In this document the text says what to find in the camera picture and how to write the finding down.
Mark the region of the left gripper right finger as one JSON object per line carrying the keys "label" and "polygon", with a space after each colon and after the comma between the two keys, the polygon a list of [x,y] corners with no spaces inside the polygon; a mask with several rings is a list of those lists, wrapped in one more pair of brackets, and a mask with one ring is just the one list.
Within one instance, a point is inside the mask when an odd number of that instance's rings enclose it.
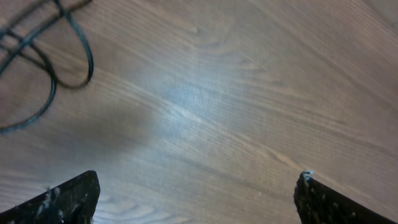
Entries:
{"label": "left gripper right finger", "polygon": [[397,224],[362,206],[303,171],[294,191],[294,204],[302,224]]}

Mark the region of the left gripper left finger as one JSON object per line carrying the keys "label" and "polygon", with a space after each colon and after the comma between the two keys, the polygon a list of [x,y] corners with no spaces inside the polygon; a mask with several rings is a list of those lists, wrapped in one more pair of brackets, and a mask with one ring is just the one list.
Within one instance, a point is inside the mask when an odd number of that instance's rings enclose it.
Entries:
{"label": "left gripper left finger", "polygon": [[100,183],[88,170],[46,192],[1,213],[4,224],[92,224]]}

